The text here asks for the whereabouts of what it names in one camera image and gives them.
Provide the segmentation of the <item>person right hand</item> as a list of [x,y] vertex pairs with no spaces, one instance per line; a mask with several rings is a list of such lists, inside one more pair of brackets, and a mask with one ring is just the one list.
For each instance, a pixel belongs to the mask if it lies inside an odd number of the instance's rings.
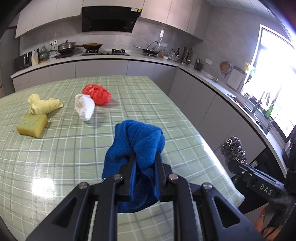
[[260,211],[260,217],[255,223],[255,228],[262,234],[265,240],[274,240],[281,231],[281,227],[268,227],[271,221],[271,209],[266,205]]

